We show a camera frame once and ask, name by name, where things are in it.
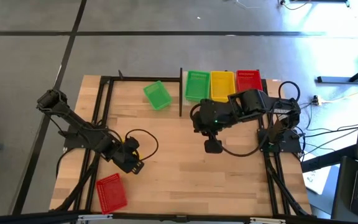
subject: wooden table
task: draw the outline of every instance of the wooden table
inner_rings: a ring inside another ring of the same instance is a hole
[[[100,76],[85,75],[75,112],[91,121]],[[183,116],[179,117],[179,83],[164,83],[173,98],[172,105],[154,111],[143,87],[150,82],[114,82],[108,114],[108,126],[124,136],[129,130],[142,128],[158,139],[158,152],[145,161],[138,175],[125,174],[112,162],[101,159],[97,180],[120,173],[128,206],[122,213],[187,214],[187,215],[272,215],[266,170],[262,153],[249,157],[207,154],[206,137],[193,132],[189,117],[192,103],[183,100]],[[280,82],[267,80],[269,96],[278,96]],[[233,152],[245,153],[257,146],[258,122],[237,124],[217,136]],[[134,132],[140,156],[155,149],[154,140]],[[62,160],[50,208],[59,206],[78,181],[84,149],[75,149]],[[286,186],[296,201],[311,212],[299,161],[291,154],[281,154]],[[85,207],[88,184],[84,187],[80,208]],[[280,190],[275,186],[278,209],[283,213]],[[100,212],[94,191],[92,212]]]

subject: red plastic basket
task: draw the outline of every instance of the red plastic basket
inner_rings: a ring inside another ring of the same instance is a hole
[[[258,70],[237,71],[237,92],[257,89],[263,91],[262,81]]]
[[[96,183],[102,214],[109,214],[127,205],[124,186],[119,174],[98,180]]]

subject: plastic basket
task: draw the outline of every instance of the plastic basket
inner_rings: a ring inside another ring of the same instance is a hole
[[[263,91],[262,81],[258,70],[237,71],[237,91],[256,89]]]
[[[228,95],[236,93],[233,72],[211,72],[211,98],[214,101],[227,102]]]
[[[143,89],[153,109],[160,110],[172,102],[172,97],[161,81],[157,81]]]
[[[127,205],[124,186],[119,174],[113,174],[96,182],[102,214],[109,214]]]
[[[188,71],[185,97],[189,101],[200,102],[209,98],[209,83],[211,75],[209,72]]]

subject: concrete floor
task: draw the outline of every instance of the concrete floor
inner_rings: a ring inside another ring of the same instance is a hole
[[[70,31],[80,0],[0,1],[0,30]],[[275,1],[94,0],[88,1],[80,31],[89,30],[243,30],[325,32],[324,37],[137,36],[77,37],[61,90],[74,107],[83,75],[177,76],[193,70],[259,69],[263,78],[291,80],[301,88],[300,102],[313,95],[330,100],[358,91],[357,85],[317,85],[316,77],[358,72],[358,20],[343,3],[312,3],[299,10]],[[51,88],[68,37],[0,37],[0,215],[10,212],[41,114],[36,100]],[[295,94],[285,87],[287,96]],[[358,96],[313,108],[311,128],[358,123]],[[344,113],[340,123],[337,112]],[[302,114],[300,127],[307,124]],[[311,139],[321,144],[334,135]],[[353,144],[356,135],[328,145]],[[55,165],[63,139],[50,125],[30,186],[24,212],[47,211]],[[316,154],[327,151],[318,150]]]

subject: green plastic basket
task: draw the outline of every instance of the green plastic basket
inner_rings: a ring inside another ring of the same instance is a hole
[[[161,81],[157,81],[143,89],[153,109],[160,110],[172,103],[172,97]]]
[[[209,72],[188,71],[185,97],[189,101],[200,102],[202,99],[209,98],[209,82],[211,75]]]

